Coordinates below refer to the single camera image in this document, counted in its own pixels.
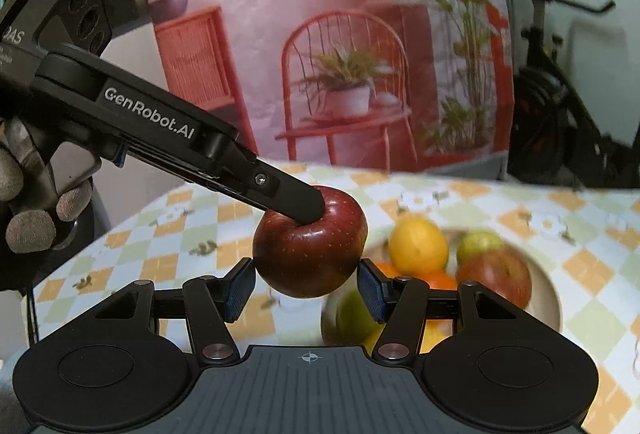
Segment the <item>grey gloved hand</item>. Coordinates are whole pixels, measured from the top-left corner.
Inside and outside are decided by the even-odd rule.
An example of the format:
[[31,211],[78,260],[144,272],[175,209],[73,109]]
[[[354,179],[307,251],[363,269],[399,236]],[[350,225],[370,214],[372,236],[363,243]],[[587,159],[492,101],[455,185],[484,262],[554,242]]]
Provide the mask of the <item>grey gloved hand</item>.
[[15,254],[47,251],[88,207],[102,161],[73,143],[55,145],[16,117],[1,120],[1,203],[11,211],[4,241]]

